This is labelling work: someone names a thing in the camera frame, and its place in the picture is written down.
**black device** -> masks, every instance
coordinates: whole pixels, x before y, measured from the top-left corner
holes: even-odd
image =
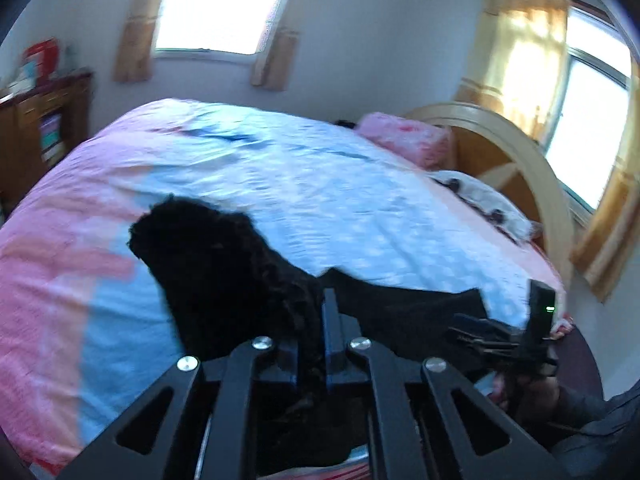
[[[567,478],[542,446],[443,359],[409,361],[361,337],[357,320],[338,313],[332,290],[325,291],[322,321],[326,389],[364,400],[374,480]],[[532,342],[544,326],[536,318],[529,323]],[[527,345],[532,353],[516,362],[535,361],[538,346]],[[295,392],[298,371],[297,342],[268,337],[221,359],[184,357],[58,480],[253,480],[260,405]],[[28,478],[12,475],[2,478]]]
[[[529,321],[524,330],[491,319],[455,314],[447,336],[477,352],[486,367],[504,374],[509,391],[508,415],[515,416],[524,391],[517,377],[553,377],[558,358],[549,337],[556,311],[556,292],[529,282]]]

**black metal frame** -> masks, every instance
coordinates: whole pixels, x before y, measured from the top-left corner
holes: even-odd
[[[543,447],[446,362],[398,358],[361,337],[357,321],[338,313],[330,290],[322,316],[327,390],[366,402],[373,479],[567,478]],[[276,346],[258,338],[226,358],[181,359],[58,480],[187,480],[196,467],[207,480],[254,479],[260,400],[295,392],[297,356],[295,342]]]

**hand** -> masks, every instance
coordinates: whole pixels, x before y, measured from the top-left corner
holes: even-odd
[[[520,376],[517,381],[520,387],[524,389],[524,395],[515,416],[516,422],[521,424],[523,422],[546,422],[550,420],[560,397],[558,380],[555,377],[534,380],[531,377]],[[496,375],[494,390],[489,395],[489,398],[506,411],[509,408],[510,394],[504,375]]]

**pink pillow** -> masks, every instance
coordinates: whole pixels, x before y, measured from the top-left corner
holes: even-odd
[[[355,131],[425,170],[437,169],[447,159],[451,145],[448,128],[380,112],[364,116]]]

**pink and blue bedspread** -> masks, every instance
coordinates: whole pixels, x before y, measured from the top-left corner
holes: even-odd
[[[130,224],[169,193],[248,212],[313,274],[478,287],[515,325],[530,277],[561,290],[532,247],[350,130],[152,103],[73,150],[0,229],[0,426],[24,459],[65,465],[181,356],[161,291],[127,248]]]

